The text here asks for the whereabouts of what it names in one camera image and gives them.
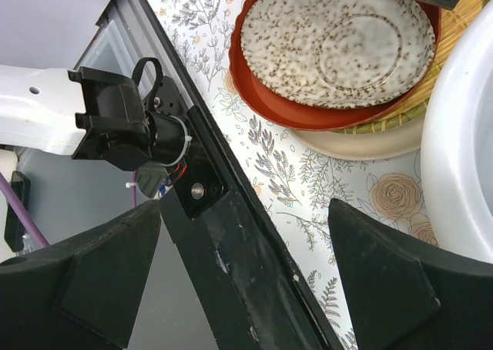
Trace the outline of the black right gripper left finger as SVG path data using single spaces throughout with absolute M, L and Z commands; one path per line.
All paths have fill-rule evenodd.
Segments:
M 151 200 L 1 264 L 3 349 L 124 349 L 161 228 Z

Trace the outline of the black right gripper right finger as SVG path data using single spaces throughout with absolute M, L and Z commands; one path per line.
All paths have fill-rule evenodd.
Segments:
M 360 349 L 490 349 L 492 266 L 384 225 L 342 200 L 328 211 Z

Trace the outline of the white plastic bin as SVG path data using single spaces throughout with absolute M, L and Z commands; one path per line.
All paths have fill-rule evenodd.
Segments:
M 492 4 L 452 49 L 421 141 L 428 216 L 440 247 L 492 261 Z

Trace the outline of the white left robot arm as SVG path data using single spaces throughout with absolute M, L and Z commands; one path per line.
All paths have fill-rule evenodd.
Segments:
M 198 107 L 182 116 L 156 109 L 156 98 L 183 103 L 174 79 L 151 58 L 156 81 L 139 96 L 140 74 L 132 77 L 82 67 L 67 69 L 1 68 L 1 142 L 75 160 L 104 160 L 124 171 L 149 161 L 172 167 L 195 156 L 210 158 L 219 147 L 213 124 Z M 234 31 L 230 74 L 241 98 L 262 117 L 290 129 L 327 131 L 369 123 L 412 96 L 408 88 L 375 106 L 320 108 L 278 96 L 250 71 Z

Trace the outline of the gold rimmed plate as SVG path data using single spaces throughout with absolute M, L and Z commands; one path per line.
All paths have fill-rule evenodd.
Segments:
M 439 72 L 444 67 L 452 49 L 463 35 L 465 29 L 474 21 L 489 1 L 491 0 L 460 0 L 451 11 L 444 10 L 441 13 L 441 37 L 435 59 L 431 69 L 413 93 L 380 119 L 371 123 L 362 123 L 338 130 L 337 132 L 350 135 L 379 133 L 395 129 L 424 116 Z

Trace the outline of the speckled round plate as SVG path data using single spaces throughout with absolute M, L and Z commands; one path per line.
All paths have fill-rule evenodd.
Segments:
M 257 0 L 240 46 L 250 71 L 278 96 L 350 109 L 412 89 L 434 59 L 435 34 L 414 0 Z

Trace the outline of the floral table mat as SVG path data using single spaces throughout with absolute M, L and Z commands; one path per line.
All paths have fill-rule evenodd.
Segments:
M 148 0 L 241 162 L 345 349 L 357 340 L 327 226 L 334 197 L 429 244 L 437 240 L 421 189 L 420 154 L 349 161 L 325 156 L 262 119 L 240 98 L 227 56 L 245 0 Z

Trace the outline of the cream large plate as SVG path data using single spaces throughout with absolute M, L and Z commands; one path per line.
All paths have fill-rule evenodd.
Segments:
M 307 148 L 326 156 L 342 160 L 382 160 L 418 150 L 423 125 L 424 116 L 379 133 L 350 135 L 301 130 L 288 133 Z

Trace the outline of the red round plate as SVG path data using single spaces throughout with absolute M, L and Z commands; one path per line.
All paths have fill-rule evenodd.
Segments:
M 415 0 L 246 0 L 231 37 L 240 97 L 295 130 L 338 130 L 390 113 L 435 59 L 441 10 Z

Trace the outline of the aluminium frame rail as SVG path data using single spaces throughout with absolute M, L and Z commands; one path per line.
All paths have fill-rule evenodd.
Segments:
M 143 57 L 158 57 L 159 41 L 153 30 L 147 0 L 110 0 L 98 30 L 75 64 L 130 77 Z

